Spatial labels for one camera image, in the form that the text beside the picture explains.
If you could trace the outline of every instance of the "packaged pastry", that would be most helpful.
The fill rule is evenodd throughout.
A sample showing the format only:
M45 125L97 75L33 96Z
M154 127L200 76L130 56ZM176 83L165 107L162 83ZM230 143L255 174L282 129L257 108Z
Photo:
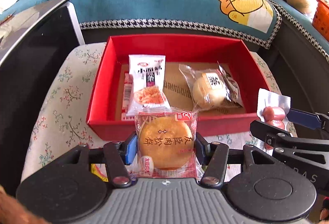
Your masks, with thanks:
M287 130L287 114L290 110L290 97L270 92L263 88L258 92L257 116L262 122ZM265 144L266 150L272 149Z
M196 123L196 112L173 107L136 111L139 176L197 177Z
M193 70L179 64L193 98L194 110L204 111L225 107L224 101L243 106L236 81L218 65L218 69Z
M144 107L170 107L162 91L165 63L164 55L129 55L129 74L133 77L133 89L126 116L133 116L135 109Z

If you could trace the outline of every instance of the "screw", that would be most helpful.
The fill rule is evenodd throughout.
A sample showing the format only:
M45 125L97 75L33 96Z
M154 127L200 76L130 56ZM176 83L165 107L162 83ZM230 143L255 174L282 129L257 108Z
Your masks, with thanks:
M130 179L124 176L115 177L113 183L116 185L126 185L130 182Z
M203 184L213 186L219 183L219 179L215 177L204 177L202 179Z
M283 153L284 152L284 149L282 149L282 148L275 148L274 149L277 153Z
M162 181L162 184L165 185L165 186L169 185L170 183L171 183L171 182L170 182L169 180L164 180L164 181Z

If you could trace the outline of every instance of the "cartoon lion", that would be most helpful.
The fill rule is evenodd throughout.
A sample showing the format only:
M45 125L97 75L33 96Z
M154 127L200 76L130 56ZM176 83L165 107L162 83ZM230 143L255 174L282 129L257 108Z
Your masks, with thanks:
M266 0L219 0L220 10L232 21L267 33L273 20Z

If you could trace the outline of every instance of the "open cardboard box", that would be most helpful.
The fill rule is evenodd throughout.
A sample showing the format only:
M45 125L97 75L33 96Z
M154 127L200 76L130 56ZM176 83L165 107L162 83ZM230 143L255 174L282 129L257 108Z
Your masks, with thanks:
M166 56L164 93L169 104L191 110L190 92L178 64L193 69L217 68L220 63L237 81L244 108L231 107L200 112L197 131L203 136L245 132L258 119L260 88L266 80L245 44L238 39L181 35L145 34L110 37L98 69L90 99L87 124L103 140L125 140L134 130L134 121L121 121L124 72L129 54Z

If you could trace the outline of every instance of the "orange basket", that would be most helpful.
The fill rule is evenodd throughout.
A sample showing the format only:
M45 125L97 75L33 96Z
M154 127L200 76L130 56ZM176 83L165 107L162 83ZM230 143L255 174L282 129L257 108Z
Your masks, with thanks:
M321 0L317 0L317 9L312 25L329 41L329 6Z

